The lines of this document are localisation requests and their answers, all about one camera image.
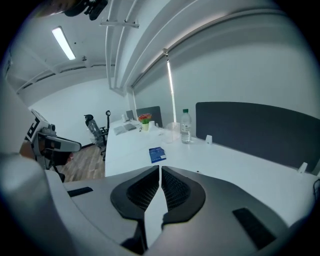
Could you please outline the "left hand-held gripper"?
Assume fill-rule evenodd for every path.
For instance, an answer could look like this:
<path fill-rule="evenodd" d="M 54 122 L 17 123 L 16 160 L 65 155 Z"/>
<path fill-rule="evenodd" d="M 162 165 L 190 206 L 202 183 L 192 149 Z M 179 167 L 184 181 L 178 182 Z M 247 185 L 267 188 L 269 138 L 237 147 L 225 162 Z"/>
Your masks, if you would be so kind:
<path fill-rule="evenodd" d="M 45 169 L 53 166 L 53 151 L 78 152 L 82 145 L 79 142 L 58 137 L 56 127 L 49 123 L 40 113 L 31 109 L 34 120 L 25 139 L 30 142 L 35 160 Z"/>

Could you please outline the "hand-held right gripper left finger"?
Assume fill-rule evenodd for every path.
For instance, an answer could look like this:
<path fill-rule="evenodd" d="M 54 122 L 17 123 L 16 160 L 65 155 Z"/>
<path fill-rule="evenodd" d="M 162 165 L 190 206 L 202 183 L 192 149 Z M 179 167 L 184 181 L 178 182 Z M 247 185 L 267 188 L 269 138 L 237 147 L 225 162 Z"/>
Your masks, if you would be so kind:
<path fill-rule="evenodd" d="M 138 255 L 148 250 L 145 212 L 159 188 L 159 166 L 64 183 L 82 214 L 104 235 Z"/>

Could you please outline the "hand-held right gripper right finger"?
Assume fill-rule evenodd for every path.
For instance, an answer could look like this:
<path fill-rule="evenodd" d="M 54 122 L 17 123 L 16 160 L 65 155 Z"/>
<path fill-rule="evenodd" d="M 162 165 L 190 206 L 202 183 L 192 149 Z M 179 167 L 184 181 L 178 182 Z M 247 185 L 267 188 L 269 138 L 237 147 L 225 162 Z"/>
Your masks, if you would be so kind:
<path fill-rule="evenodd" d="M 163 166 L 168 211 L 152 256 L 252 256 L 288 231 L 282 218 L 239 186 Z"/>

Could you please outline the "person's left hand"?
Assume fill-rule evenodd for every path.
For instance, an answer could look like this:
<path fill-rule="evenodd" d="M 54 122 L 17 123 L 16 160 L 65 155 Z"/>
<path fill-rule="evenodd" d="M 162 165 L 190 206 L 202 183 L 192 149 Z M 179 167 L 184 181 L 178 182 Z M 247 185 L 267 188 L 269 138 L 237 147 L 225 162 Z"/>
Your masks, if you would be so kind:
<path fill-rule="evenodd" d="M 74 154 L 72 152 L 45 149 L 44 156 L 49 160 L 51 166 L 64 166 L 73 159 Z"/>

